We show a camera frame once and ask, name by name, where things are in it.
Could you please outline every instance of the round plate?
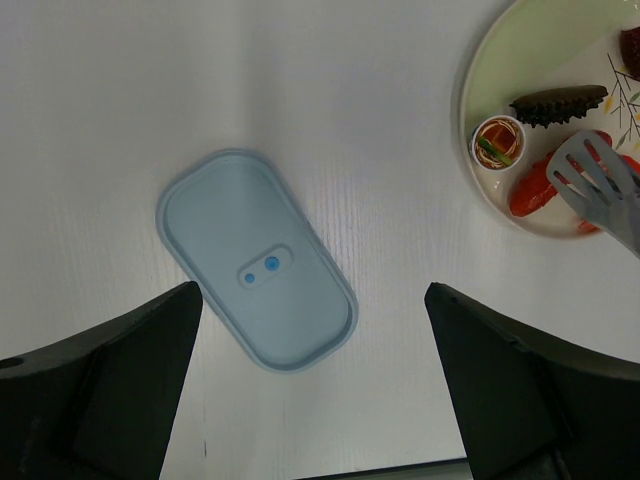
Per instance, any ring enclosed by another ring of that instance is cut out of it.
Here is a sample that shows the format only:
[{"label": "round plate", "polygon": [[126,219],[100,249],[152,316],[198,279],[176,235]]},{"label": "round plate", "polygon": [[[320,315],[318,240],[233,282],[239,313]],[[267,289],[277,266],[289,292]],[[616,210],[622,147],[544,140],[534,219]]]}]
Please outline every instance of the round plate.
[{"label": "round plate", "polygon": [[[509,211],[518,179],[577,130],[604,130],[619,153],[640,160],[640,82],[627,75],[618,45],[620,30],[637,26],[640,0],[518,0],[480,44],[460,102],[460,141],[484,198],[512,223],[537,235],[583,236],[581,220],[559,195],[528,217]],[[519,96],[591,84],[607,87],[602,105],[568,125],[526,127],[527,152],[508,172],[483,170],[467,153],[473,129],[488,117],[512,113],[508,105]]]}]

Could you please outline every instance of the table surface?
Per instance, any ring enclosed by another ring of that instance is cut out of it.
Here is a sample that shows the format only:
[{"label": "table surface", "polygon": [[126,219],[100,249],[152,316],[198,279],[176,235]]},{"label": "table surface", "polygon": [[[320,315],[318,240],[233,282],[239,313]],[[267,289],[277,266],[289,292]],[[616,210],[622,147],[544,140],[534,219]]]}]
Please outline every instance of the table surface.
[{"label": "table surface", "polygon": [[308,371],[254,365],[207,307],[166,479],[293,479],[461,457],[432,281],[640,361],[637,262],[537,238],[478,200],[456,143],[466,67],[507,0],[4,0],[0,358],[184,281],[161,190],[212,151],[281,169],[357,293]]}]

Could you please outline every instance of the small cup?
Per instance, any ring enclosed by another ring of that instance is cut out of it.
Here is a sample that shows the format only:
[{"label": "small cup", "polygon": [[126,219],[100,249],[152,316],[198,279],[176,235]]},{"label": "small cup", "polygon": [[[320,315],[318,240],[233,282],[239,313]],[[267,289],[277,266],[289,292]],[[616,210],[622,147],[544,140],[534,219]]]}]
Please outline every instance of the small cup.
[{"label": "small cup", "polygon": [[[479,137],[487,139],[492,147],[511,161],[511,165],[507,165],[482,148],[478,144]],[[471,143],[469,143],[469,152],[475,162],[492,172],[506,172],[515,167],[523,157],[526,148],[527,134],[524,125],[509,115],[496,115],[486,119],[473,131]]]}]

